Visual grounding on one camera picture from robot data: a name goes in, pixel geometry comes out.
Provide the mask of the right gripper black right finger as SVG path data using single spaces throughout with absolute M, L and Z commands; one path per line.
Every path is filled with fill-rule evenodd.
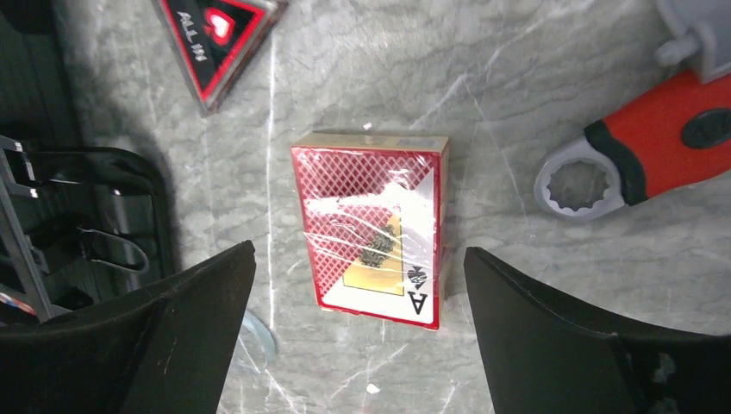
M 478 247 L 464 271 L 495 412 L 729 412 L 728 336 L 618 315 Z

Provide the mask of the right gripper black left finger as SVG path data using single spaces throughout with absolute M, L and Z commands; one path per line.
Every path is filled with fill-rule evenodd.
M 244 241 L 118 298 L 2 329 L 2 412 L 215 412 L 254 253 Z

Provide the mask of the red card deck box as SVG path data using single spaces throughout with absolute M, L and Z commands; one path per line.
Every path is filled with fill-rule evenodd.
M 291 146 L 316 302 L 440 327 L 449 140 L 310 133 Z

